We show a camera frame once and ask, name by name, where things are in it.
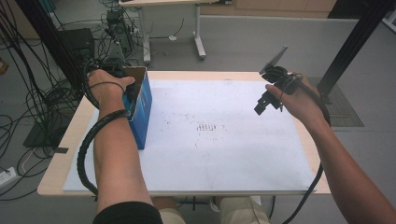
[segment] leg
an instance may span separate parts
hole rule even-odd
[[[175,200],[172,197],[157,197],[152,199],[154,206],[160,211],[163,224],[186,224],[177,211]]]
[[[218,198],[221,224],[269,224],[263,208],[250,197]]]
[[[149,36],[146,34],[145,16],[143,13],[143,8],[139,7],[137,9],[137,13],[139,15],[140,30],[142,31],[143,36],[143,61],[145,62],[145,64],[149,64],[151,62],[151,55],[149,50]]]
[[[195,5],[195,32],[194,34],[194,40],[195,40],[195,45],[197,46],[198,49],[198,54],[201,57],[201,59],[204,59],[206,57],[206,53],[204,50],[204,45],[202,44],[201,37],[200,37],[200,5],[196,4]]]

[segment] table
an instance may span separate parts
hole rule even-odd
[[[392,14],[387,19],[382,19],[384,22],[393,32],[396,32],[396,25],[394,22],[396,21],[396,10],[392,12]]]
[[[150,48],[149,48],[149,36],[147,35],[144,23],[144,11],[143,7],[150,6],[164,6],[164,5],[185,5],[195,4],[195,32],[193,32],[195,45],[198,49],[198,54],[201,59],[206,57],[204,45],[200,37],[200,4],[202,3],[214,3],[218,0],[134,0],[129,2],[121,2],[121,7],[135,7],[139,15],[140,29],[143,36],[143,60],[145,64],[151,62]]]
[[[250,81],[261,81],[261,77],[257,72],[155,72],[149,71],[148,76],[150,80],[250,80]],[[47,196],[76,196],[76,195],[91,195],[88,191],[63,191],[64,181],[68,175],[72,160],[77,150],[78,143],[81,136],[84,134],[89,119],[92,116],[94,107],[84,99],[78,111],[74,116],[69,128],[64,135],[60,147],[68,148],[67,153],[55,153],[49,169],[45,173],[39,187],[38,193]],[[318,153],[315,149],[315,144],[310,138],[308,132],[304,126],[297,120],[295,125],[302,140],[305,155],[307,157],[309,166],[312,174],[316,173],[318,169],[319,159]],[[316,194],[328,194],[330,193],[325,176],[321,178],[318,183]]]

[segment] hand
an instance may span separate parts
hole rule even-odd
[[[105,99],[121,99],[128,85],[134,83],[133,77],[113,77],[108,72],[98,69],[90,73],[91,93],[99,105]]]
[[[303,77],[301,81],[312,91],[318,93],[317,89],[311,86],[306,77]],[[302,89],[298,88],[293,95],[287,95],[286,93],[282,94],[282,90],[270,84],[265,85],[265,89],[271,92],[277,99],[282,97],[280,99],[282,104],[305,126],[315,123],[319,119],[324,120],[323,114],[317,104]]]

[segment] power strip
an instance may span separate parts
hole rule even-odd
[[[8,172],[3,171],[0,174],[0,188],[4,187],[5,185],[11,183],[13,180],[17,179],[17,174],[15,173],[14,167],[10,167],[7,169]]]

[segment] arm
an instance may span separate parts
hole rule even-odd
[[[303,83],[311,87],[306,78]],[[280,97],[281,90],[277,87],[266,85],[265,88]],[[315,103],[300,89],[292,96],[283,94],[282,103],[314,139],[332,196],[346,220],[396,223],[395,209],[347,153]]]
[[[90,86],[101,82],[116,82],[125,90],[132,77],[116,78],[103,70],[91,73]],[[124,109],[120,86],[107,83],[92,88],[99,103],[99,119],[116,110]],[[139,154],[127,118],[108,123],[94,139],[94,165],[98,186],[98,213],[121,202],[152,204],[140,169]]]

